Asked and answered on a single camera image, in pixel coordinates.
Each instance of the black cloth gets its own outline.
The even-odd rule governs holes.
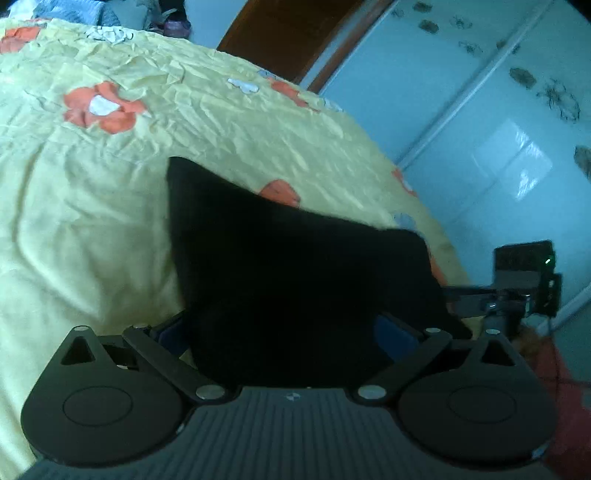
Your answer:
[[[185,334],[211,379],[354,387],[390,363],[372,331],[383,311],[470,338],[417,234],[281,205],[184,158],[167,180]]]

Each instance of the yellow bedspread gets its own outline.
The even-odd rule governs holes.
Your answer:
[[[20,410],[73,326],[119,333],[181,309],[169,156],[304,209],[416,228],[446,280],[466,281],[437,222],[346,113],[188,41],[133,32],[113,45],[86,28],[0,21],[2,480],[33,461]]]

